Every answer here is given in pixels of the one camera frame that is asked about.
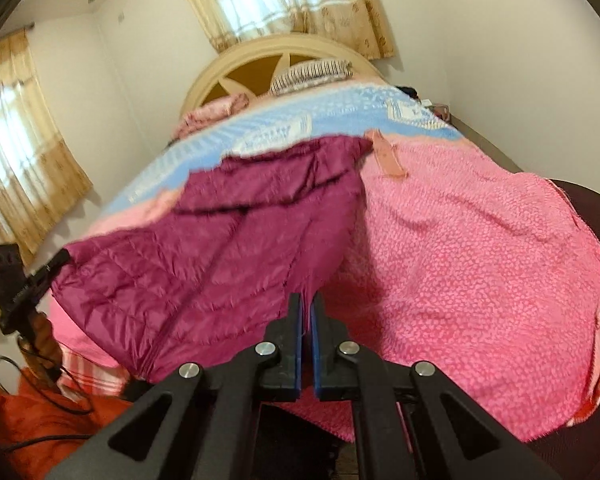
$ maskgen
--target orange blanket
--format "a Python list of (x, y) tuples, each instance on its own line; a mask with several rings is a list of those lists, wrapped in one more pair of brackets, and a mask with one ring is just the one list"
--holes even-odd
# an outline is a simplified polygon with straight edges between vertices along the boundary
[[(27, 376), (33, 381), (28, 370)], [(44, 386), (36, 382), (41, 390)], [(67, 398), (45, 391), (56, 402), (73, 409), (86, 408)], [(90, 415), (71, 415), (56, 408), (25, 381), (20, 381), (16, 396), (0, 392), (0, 446), (6, 447), (24, 440), (52, 434), (93, 434), (117, 418), (129, 406), (115, 397), (91, 397), (94, 411)], [(53, 466), (64, 460), (84, 443), (83, 440), (41, 442), (16, 450), (8, 455), (24, 480), (43, 480)]]

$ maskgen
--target black clamp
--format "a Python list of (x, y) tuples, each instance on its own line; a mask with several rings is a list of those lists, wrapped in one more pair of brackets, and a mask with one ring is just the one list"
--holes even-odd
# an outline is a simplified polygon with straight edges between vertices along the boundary
[[(0, 330), (4, 335), (19, 332), (36, 352), (36, 334), (30, 317), (53, 279), (70, 259), (69, 252), (62, 249), (35, 274), (27, 276), (18, 245), (0, 245)], [(62, 374), (59, 368), (46, 368), (45, 371), (51, 383)]]
[[(264, 340), (226, 364), (183, 364), (61, 462), (48, 480), (250, 477), (261, 402), (300, 394), (299, 295)], [(311, 306), (314, 391), (350, 400), (363, 480), (558, 480), (435, 365), (386, 362)]]

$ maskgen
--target striped pillow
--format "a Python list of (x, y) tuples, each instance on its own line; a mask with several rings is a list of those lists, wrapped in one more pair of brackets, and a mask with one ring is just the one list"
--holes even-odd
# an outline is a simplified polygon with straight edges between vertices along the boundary
[(316, 59), (293, 65), (277, 76), (269, 88), (272, 95), (283, 95), (335, 81), (344, 81), (353, 76), (351, 62), (346, 59)]

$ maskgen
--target puffer jacket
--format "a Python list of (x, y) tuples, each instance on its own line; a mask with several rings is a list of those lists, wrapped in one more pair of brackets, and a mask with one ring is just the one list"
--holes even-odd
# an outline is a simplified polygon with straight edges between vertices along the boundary
[(156, 223), (68, 245), (52, 290), (133, 375), (157, 382), (261, 340), (292, 292), (308, 304), (350, 241), (360, 137), (327, 136), (191, 173)]

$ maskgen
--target pink blanket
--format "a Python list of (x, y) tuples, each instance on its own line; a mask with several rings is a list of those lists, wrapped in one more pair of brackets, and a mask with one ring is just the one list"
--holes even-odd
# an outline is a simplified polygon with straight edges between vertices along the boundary
[[(464, 142), (391, 137), (409, 176), (367, 157), (328, 314), (389, 361), (434, 362), (520, 439), (564, 425), (592, 366), (599, 242), (552, 183)], [(285, 407), (353, 439), (347, 404), (304, 394)]]

